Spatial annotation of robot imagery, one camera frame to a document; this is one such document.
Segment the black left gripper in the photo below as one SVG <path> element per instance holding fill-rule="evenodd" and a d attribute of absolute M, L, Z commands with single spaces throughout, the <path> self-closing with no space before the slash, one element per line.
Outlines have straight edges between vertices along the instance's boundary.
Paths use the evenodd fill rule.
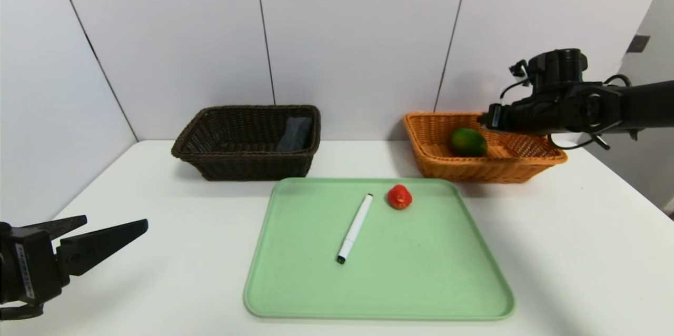
<path fill-rule="evenodd" d="M 140 219 L 61 239 L 56 261 L 52 240 L 86 223 L 84 214 L 21 228 L 2 222 L 2 304 L 53 300 L 71 276 L 87 273 L 148 230 L 148 220 Z"/>

